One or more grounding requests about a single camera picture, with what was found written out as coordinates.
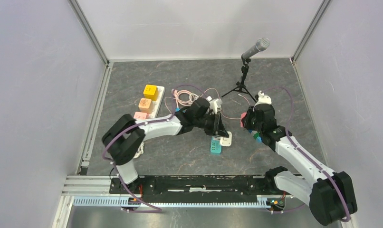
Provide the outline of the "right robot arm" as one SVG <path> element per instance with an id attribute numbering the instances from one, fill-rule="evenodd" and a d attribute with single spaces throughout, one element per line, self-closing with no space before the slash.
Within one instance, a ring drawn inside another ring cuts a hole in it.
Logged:
<path id="1" fill-rule="evenodd" d="M 306 204 L 323 226 L 338 220 L 348 222 L 358 211 L 351 177 L 322 164 L 303 148 L 286 127 L 277 124 L 272 105 L 250 106 L 241 122 L 301 175 L 297 177 L 285 167 L 270 169 L 264 181 L 267 192 L 276 194 L 282 190 L 290 193 Z"/>

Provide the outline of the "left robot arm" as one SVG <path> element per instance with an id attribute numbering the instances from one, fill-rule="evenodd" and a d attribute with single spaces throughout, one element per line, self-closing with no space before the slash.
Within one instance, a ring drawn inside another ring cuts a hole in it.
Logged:
<path id="1" fill-rule="evenodd" d="M 144 141 L 181 135 L 195 127 L 203 129 L 208 136 L 230 138 L 222 123 L 220 105 L 219 99 L 197 98 L 190 106 L 164 117 L 136 120 L 124 114 L 101 139 L 105 146 L 103 155 L 110 154 L 109 160 L 119 174 L 122 189 L 130 194 L 139 189 L 133 159 Z"/>

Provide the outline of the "white plug adapter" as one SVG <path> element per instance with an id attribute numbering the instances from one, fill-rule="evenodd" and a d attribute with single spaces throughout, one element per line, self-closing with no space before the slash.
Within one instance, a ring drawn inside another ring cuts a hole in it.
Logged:
<path id="1" fill-rule="evenodd" d="M 220 137 L 220 145 L 224 147 L 230 147 L 232 145 L 232 133 L 227 131 L 228 137 Z"/>

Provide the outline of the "pink plug adapter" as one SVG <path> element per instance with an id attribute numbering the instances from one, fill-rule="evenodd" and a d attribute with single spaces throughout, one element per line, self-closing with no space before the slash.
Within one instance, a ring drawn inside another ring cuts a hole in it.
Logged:
<path id="1" fill-rule="evenodd" d="M 240 116 L 240 127 L 243 128 L 244 127 L 244 121 L 243 119 L 245 118 L 247 113 L 242 113 L 241 116 Z"/>

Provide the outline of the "teal power strip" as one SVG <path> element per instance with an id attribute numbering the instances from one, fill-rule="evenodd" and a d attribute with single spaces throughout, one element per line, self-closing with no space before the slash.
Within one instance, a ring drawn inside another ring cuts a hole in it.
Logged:
<path id="1" fill-rule="evenodd" d="M 210 152 L 213 154 L 221 154 L 221 150 L 220 137 L 213 136 L 211 138 Z"/>

